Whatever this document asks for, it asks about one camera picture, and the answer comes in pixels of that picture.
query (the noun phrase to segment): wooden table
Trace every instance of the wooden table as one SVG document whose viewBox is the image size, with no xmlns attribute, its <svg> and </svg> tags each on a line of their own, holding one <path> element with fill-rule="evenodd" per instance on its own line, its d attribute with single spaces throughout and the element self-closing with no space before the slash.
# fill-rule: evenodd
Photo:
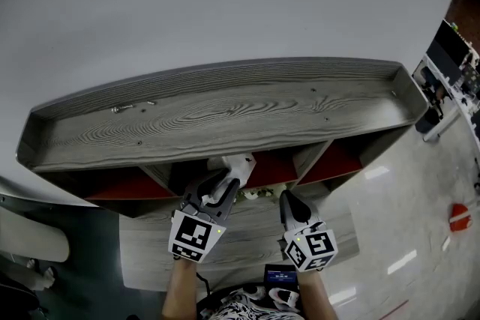
<svg viewBox="0 0 480 320">
<path fill-rule="evenodd" d="M 322 184 L 309 184 L 295 192 L 312 199 L 322 220 L 333 229 L 339 249 L 334 264 L 359 254 L 352 215 L 340 195 L 328 195 Z M 136 219 L 120 216 L 121 269 L 126 287 L 167 290 L 173 266 L 172 254 L 167 251 L 170 218 L 179 203 L 180 199 L 171 199 L 156 211 Z M 212 290 L 262 281 L 265 264 L 282 262 L 278 240 L 284 228 L 275 197 L 236 203 L 226 227 L 225 235 L 198 267 Z M 204 289 L 201 281 L 197 286 Z"/>
</svg>

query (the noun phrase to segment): dark green floor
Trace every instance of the dark green floor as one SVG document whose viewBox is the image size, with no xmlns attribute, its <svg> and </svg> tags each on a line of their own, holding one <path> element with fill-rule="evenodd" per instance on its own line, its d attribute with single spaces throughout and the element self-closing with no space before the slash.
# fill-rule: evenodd
<svg viewBox="0 0 480 320">
<path fill-rule="evenodd" d="M 5 197 L 4 208 L 60 228 L 70 243 L 65 263 L 40 261 L 44 271 L 54 265 L 58 280 L 37 292 L 49 320 L 159 319 L 164 294 L 128 289 L 123 285 L 119 249 L 119 216 L 99 208 L 46 205 Z M 17 262 L 24 259 L 15 257 Z M 33 319 L 43 319 L 35 313 Z"/>
</svg>

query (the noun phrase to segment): screw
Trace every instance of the screw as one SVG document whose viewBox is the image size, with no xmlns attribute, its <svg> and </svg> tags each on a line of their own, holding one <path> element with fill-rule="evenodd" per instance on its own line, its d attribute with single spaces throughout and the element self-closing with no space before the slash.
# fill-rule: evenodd
<svg viewBox="0 0 480 320">
<path fill-rule="evenodd" d="M 113 107 L 112 112 L 113 113 L 119 113 L 119 112 L 123 111 L 124 109 L 133 108 L 133 107 L 134 106 L 132 104 L 128 104 L 128 106 Z"/>
</svg>

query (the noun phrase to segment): person's arm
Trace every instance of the person's arm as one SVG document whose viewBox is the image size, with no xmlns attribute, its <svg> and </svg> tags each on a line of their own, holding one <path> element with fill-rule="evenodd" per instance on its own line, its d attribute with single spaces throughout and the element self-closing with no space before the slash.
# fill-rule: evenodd
<svg viewBox="0 0 480 320">
<path fill-rule="evenodd" d="M 172 276 L 163 303 L 163 320 L 196 320 L 197 264 L 180 258 L 173 262 Z"/>
<path fill-rule="evenodd" d="M 317 271 L 297 272 L 301 304 L 307 320 L 338 320 Z"/>
</svg>

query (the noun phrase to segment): person's right arm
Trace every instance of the person's right arm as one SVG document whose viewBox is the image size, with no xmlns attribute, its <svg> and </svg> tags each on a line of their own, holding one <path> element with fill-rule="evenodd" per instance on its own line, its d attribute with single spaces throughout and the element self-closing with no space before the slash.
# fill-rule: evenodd
<svg viewBox="0 0 480 320">
<path fill-rule="evenodd" d="M 297 279 L 301 304 L 307 320 L 338 320 L 320 274 L 315 270 L 297 272 Z"/>
</svg>

